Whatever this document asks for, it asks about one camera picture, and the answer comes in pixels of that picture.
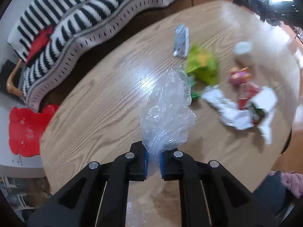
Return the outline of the green snack bag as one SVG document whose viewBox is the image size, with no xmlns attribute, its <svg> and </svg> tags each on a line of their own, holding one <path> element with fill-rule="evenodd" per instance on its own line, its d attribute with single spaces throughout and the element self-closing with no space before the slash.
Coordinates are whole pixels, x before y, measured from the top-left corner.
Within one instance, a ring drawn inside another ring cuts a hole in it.
<svg viewBox="0 0 303 227">
<path fill-rule="evenodd" d="M 197 80 L 206 86 L 218 84 L 218 59 L 205 48 L 199 45 L 192 45 L 187 56 L 185 72 L 190 78 L 191 98 L 196 100 L 200 97 L 200 94 L 194 90 Z"/>
</svg>

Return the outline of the white red carton box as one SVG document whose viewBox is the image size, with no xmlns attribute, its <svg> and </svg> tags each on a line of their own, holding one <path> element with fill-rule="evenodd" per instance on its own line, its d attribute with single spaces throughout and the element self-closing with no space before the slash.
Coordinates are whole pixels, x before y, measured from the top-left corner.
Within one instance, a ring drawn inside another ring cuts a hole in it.
<svg viewBox="0 0 303 227">
<path fill-rule="evenodd" d="M 272 144 L 271 122 L 276 112 L 278 98 L 273 89 L 260 87 L 253 82 L 239 85 L 238 107 L 249 112 L 250 120 L 261 133 L 265 144 Z"/>
</svg>

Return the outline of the clear plastic bag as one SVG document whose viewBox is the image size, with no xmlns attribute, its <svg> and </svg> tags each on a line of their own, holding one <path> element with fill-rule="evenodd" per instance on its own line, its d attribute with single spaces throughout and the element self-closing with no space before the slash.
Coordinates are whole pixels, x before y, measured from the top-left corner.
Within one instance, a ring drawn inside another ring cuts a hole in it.
<svg viewBox="0 0 303 227">
<path fill-rule="evenodd" d="M 159 79 L 148 102 L 141 112 L 142 144 L 147 149 L 147 178 L 160 172 L 160 156 L 163 152 L 178 148 L 187 142 L 188 130 L 195 124 L 196 115 L 190 109 L 191 79 L 182 66 L 172 67 Z M 176 214 L 179 222 L 180 197 L 176 181 L 164 182 L 162 192 L 154 198 L 163 218 Z M 130 190 L 126 207 L 126 226 L 144 226 L 145 212 L 139 203 L 139 193 Z"/>
</svg>

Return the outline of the pink orange toy figure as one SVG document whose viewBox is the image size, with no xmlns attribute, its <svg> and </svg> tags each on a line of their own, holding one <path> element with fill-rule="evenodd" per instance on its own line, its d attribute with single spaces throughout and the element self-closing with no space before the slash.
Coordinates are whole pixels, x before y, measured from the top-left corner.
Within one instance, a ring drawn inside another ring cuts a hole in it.
<svg viewBox="0 0 303 227">
<path fill-rule="evenodd" d="M 234 67 L 230 70 L 229 83 L 234 86 L 248 82 L 251 79 L 252 75 L 250 74 L 248 67 L 242 69 Z"/>
</svg>

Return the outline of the red cloth on sofa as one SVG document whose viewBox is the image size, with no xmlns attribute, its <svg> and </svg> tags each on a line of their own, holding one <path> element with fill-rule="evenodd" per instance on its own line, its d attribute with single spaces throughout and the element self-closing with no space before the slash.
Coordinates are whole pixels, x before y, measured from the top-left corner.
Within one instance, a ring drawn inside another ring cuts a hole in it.
<svg viewBox="0 0 303 227">
<path fill-rule="evenodd" d="M 26 67 L 29 68 L 40 56 L 40 54 L 46 48 L 48 42 L 50 41 L 50 36 L 52 35 L 53 31 L 54 26 L 49 25 L 44 29 L 40 30 L 39 33 L 34 37 L 26 59 Z"/>
</svg>

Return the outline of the silver foil wrapper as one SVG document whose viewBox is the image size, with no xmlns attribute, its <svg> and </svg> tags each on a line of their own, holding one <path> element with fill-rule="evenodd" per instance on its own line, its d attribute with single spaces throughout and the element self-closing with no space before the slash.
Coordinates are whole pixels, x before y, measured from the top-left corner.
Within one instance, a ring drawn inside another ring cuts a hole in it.
<svg viewBox="0 0 303 227">
<path fill-rule="evenodd" d="M 175 29 L 173 56 L 186 58 L 189 45 L 189 28 L 181 24 Z"/>
</svg>

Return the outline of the white tissue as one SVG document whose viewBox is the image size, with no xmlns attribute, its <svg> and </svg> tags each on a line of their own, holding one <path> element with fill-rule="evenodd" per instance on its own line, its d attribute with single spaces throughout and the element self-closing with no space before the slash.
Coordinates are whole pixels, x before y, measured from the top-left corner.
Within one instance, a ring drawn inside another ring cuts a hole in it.
<svg viewBox="0 0 303 227">
<path fill-rule="evenodd" d="M 218 85 L 205 87 L 201 98 L 218 111 L 226 126 L 240 131 L 254 127 L 250 111 L 238 109 L 238 104 L 226 98 Z"/>
</svg>

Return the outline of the red pig-shaped stool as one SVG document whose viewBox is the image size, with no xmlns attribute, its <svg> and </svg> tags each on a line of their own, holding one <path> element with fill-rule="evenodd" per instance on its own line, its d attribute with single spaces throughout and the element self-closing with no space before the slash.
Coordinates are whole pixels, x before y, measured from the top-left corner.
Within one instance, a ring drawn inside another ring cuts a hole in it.
<svg viewBox="0 0 303 227">
<path fill-rule="evenodd" d="M 40 140 L 58 105 L 47 105 L 42 112 L 14 107 L 9 115 L 9 146 L 15 155 L 32 157 L 40 154 Z"/>
</svg>

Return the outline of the black white striped blanket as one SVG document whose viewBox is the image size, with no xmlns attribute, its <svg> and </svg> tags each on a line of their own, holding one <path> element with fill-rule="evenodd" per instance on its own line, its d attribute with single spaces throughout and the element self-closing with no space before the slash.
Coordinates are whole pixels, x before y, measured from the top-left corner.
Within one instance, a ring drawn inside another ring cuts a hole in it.
<svg viewBox="0 0 303 227">
<path fill-rule="evenodd" d="M 34 37 L 54 26 L 46 48 L 23 74 L 23 100 L 34 112 L 44 96 L 62 83 L 81 55 L 114 37 L 145 10 L 175 0 L 33 0 L 13 27 L 8 44 L 26 63 Z"/>
</svg>

